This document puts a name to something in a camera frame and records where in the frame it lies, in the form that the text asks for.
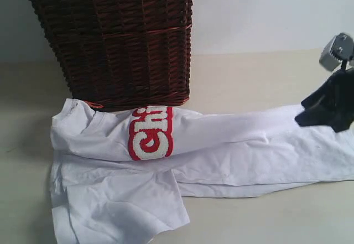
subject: beige floor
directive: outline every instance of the beige floor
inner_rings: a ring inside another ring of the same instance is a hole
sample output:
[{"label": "beige floor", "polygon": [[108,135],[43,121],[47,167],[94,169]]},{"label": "beige floor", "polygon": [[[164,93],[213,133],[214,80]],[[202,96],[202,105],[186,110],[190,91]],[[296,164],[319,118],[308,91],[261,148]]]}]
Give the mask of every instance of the beige floor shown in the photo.
[{"label": "beige floor", "polygon": [[[191,100],[204,113],[298,103],[329,75],[320,51],[195,56]],[[69,93],[56,63],[0,65],[0,240],[55,243],[47,181],[50,117]],[[254,199],[184,199],[191,224],[154,244],[352,243],[354,183],[318,184]]]}]

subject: white cloth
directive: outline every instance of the white cloth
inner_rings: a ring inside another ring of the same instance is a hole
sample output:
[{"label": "white cloth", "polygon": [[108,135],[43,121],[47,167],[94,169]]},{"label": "white cloth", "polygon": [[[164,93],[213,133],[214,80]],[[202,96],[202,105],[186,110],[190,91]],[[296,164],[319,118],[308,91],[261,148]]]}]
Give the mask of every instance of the white cloth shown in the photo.
[{"label": "white cloth", "polygon": [[[130,125],[149,119],[133,111],[94,112],[82,101],[67,100],[51,129],[50,188],[58,243],[148,243],[160,232],[189,223],[181,196],[246,198],[319,181],[353,180],[352,132],[300,128],[294,117],[301,111],[288,106],[204,116],[173,108],[170,157],[134,161],[129,140],[136,133],[131,135]],[[142,131],[168,135],[165,126]],[[142,140],[142,146],[157,150],[155,144],[163,143],[157,140]]]}]

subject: brown wicker basket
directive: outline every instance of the brown wicker basket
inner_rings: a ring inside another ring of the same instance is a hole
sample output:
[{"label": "brown wicker basket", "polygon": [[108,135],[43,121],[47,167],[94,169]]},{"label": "brown wicker basket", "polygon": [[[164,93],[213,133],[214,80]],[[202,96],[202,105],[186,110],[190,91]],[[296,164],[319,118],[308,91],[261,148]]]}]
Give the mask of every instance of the brown wicker basket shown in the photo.
[{"label": "brown wicker basket", "polygon": [[188,100],[192,0],[30,1],[74,98],[104,111]]}]

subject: red and white logo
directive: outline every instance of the red and white logo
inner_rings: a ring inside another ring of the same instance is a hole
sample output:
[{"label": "red and white logo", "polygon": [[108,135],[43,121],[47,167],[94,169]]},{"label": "red and white logo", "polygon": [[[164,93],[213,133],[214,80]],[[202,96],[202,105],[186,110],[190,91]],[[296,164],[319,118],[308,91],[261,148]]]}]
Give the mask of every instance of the red and white logo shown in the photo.
[{"label": "red and white logo", "polygon": [[173,150],[172,107],[150,106],[135,110],[129,126],[129,154],[133,160],[169,157]]}]

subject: wicker basket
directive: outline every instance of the wicker basket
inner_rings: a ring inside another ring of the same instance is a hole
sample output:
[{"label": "wicker basket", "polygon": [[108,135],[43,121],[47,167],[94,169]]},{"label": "wicker basket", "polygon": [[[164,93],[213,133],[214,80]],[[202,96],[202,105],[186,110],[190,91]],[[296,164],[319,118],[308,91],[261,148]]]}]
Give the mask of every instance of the wicker basket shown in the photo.
[{"label": "wicker basket", "polygon": [[104,111],[189,98],[192,0],[30,0],[74,98]]}]

